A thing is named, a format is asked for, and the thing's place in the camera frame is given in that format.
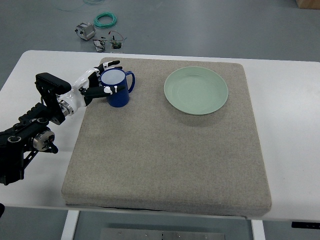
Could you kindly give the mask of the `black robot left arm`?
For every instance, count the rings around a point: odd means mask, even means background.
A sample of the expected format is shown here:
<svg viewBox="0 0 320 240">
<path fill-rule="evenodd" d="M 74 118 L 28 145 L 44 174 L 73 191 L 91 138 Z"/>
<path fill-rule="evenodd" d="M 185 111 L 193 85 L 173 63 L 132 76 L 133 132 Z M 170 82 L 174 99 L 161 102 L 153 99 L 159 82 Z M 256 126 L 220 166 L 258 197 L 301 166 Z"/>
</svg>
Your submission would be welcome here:
<svg viewBox="0 0 320 240">
<path fill-rule="evenodd" d="M 0 182 L 5 186 L 24 179 L 25 168 L 38 152 L 58 152 L 54 133 L 48 128 L 66 119 L 57 96 L 69 92 L 71 85 L 47 72 L 35 76 L 41 102 L 18 118 L 19 122 L 0 133 Z"/>
</svg>

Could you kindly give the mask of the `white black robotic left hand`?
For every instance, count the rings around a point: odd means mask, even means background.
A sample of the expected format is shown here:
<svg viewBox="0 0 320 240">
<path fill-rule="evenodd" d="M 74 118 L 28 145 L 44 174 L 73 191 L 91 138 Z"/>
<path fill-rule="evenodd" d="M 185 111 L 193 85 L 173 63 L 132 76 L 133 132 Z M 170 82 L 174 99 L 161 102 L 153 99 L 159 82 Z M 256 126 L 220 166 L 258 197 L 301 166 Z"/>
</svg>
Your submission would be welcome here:
<svg viewBox="0 0 320 240">
<path fill-rule="evenodd" d="M 88 106 L 93 99 L 105 98 L 112 94 L 110 89 L 101 85 L 101 75 L 108 69 L 122 69 L 118 64 L 120 61 L 114 60 L 90 68 L 75 81 L 70 91 L 60 94 L 57 102 L 64 116 L 73 115 L 79 108 Z"/>
</svg>

